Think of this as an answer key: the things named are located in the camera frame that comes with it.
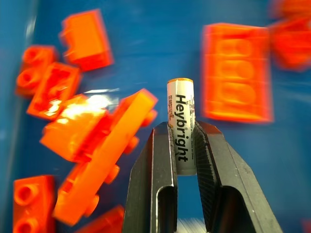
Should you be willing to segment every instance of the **lego brick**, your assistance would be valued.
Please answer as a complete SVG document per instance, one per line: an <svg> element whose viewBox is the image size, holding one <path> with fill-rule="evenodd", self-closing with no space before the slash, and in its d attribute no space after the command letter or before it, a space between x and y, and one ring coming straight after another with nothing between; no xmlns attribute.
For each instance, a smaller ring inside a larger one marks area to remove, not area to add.
<svg viewBox="0 0 311 233"><path fill-rule="evenodd" d="M35 117L55 120L61 113L62 103L75 94L80 80L78 68L52 63L48 66L27 113Z"/></svg>
<svg viewBox="0 0 311 233"><path fill-rule="evenodd" d="M117 206L75 233L121 233L124 208Z"/></svg>
<svg viewBox="0 0 311 233"><path fill-rule="evenodd" d="M279 16L311 16L311 0L279 0Z"/></svg>
<svg viewBox="0 0 311 233"><path fill-rule="evenodd" d="M13 233L54 233L53 176L14 181Z"/></svg>
<svg viewBox="0 0 311 233"><path fill-rule="evenodd" d="M64 102L65 109L44 128L40 142L66 160L89 161L96 145L110 130L108 111L99 104L103 102L102 96L87 98L82 94Z"/></svg>
<svg viewBox="0 0 311 233"><path fill-rule="evenodd" d="M103 182L112 182L118 174L116 162L125 151L137 144L136 132L156 117L153 110L157 99L143 89L123 99L110 116L106 127L110 132L101 138L89 162L78 163L58 190L54 217L74 225L82 215L88 216L96 208L96 195Z"/></svg>
<svg viewBox="0 0 311 233"><path fill-rule="evenodd" d="M32 97L48 65L55 62L57 52L53 46L32 45L24 51L21 73L16 80L16 93Z"/></svg>
<svg viewBox="0 0 311 233"><path fill-rule="evenodd" d="M63 21L62 41L68 62L89 71L111 65L112 53L100 10L71 15Z"/></svg>
<svg viewBox="0 0 311 233"><path fill-rule="evenodd" d="M270 27L272 50L284 70L304 71L310 66L311 18L300 17Z"/></svg>
<svg viewBox="0 0 311 233"><path fill-rule="evenodd" d="M205 27L203 115L239 122L269 122L270 77L265 28L235 24Z"/></svg>

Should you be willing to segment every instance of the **white battery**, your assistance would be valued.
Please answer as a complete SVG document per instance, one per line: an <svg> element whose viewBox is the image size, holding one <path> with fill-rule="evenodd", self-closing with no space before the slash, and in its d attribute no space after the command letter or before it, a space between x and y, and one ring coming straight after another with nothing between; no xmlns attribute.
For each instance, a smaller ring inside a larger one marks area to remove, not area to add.
<svg viewBox="0 0 311 233"><path fill-rule="evenodd" d="M178 175L195 175L195 125L193 81L186 78L167 83L169 126L173 132Z"/></svg>

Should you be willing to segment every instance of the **aa battery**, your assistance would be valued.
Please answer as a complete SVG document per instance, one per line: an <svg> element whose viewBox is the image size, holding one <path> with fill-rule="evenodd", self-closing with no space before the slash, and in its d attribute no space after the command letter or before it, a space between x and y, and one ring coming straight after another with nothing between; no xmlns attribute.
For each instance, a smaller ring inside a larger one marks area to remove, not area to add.
<svg viewBox="0 0 311 233"><path fill-rule="evenodd" d="M195 175L195 125L193 81L172 79L167 83L169 126L173 132L178 175Z"/></svg>

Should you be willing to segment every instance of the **battery label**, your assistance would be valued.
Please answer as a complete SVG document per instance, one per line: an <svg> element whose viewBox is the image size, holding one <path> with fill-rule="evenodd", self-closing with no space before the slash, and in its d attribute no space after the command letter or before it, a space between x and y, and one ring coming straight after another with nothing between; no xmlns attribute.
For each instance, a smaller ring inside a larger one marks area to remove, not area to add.
<svg viewBox="0 0 311 233"><path fill-rule="evenodd" d="M168 82L168 119L174 139L178 175L196 174L193 129L195 124L193 82Z"/></svg>

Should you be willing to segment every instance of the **blue plastic container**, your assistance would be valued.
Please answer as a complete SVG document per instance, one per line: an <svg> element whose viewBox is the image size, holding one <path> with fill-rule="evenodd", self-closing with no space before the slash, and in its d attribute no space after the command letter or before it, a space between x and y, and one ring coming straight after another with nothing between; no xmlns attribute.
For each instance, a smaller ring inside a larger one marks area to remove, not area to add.
<svg viewBox="0 0 311 233"><path fill-rule="evenodd" d="M200 43L203 25L228 22L266 26L267 0L10 0L0 7L0 232L12 232L13 180L55 175L57 187L72 167L39 143L47 122L25 114L28 102L14 95L21 55L30 44L55 45L61 21L70 14L100 8L115 64L84 74L80 93L97 90L112 102L141 88L155 94L158 117L167 121L166 83L176 77L194 80L200 117ZM209 121L253 169L285 233L302 232L311 218L311 73L271 68L275 123L249 125ZM89 219L57 232L73 232L115 205L125 204L129 173L151 127L139 131L140 144L118 161L121 172L104 184L100 203ZM180 218L202 217L196 177L179 178Z"/></svg>

